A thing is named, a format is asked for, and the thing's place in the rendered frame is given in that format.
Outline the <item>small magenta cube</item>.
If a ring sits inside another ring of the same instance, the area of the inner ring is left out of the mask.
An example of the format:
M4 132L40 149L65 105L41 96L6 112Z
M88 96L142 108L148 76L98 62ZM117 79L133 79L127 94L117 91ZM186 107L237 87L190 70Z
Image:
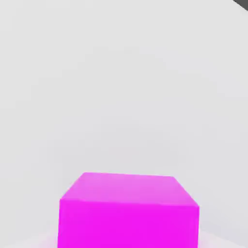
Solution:
M86 172L60 199L57 248L198 248L199 216L172 176Z

